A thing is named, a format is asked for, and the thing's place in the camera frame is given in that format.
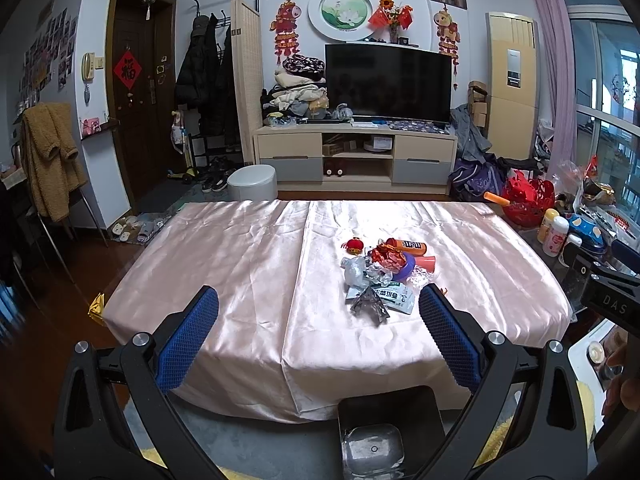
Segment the person's right hand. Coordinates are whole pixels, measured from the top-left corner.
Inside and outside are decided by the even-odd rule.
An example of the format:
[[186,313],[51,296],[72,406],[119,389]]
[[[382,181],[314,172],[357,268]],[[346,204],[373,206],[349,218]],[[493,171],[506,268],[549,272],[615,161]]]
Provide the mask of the person's right hand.
[[[620,327],[614,328],[608,334],[608,338],[605,339],[605,344],[603,345],[606,352],[608,352],[607,366],[626,366],[627,342],[628,333]],[[612,379],[608,390],[606,390],[606,399],[602,408],[603,418],[610,417],[618,404],[623,404],[628,411],[639,411],[640,396],[637,378],[623,380],[623,377],[618,375]]]

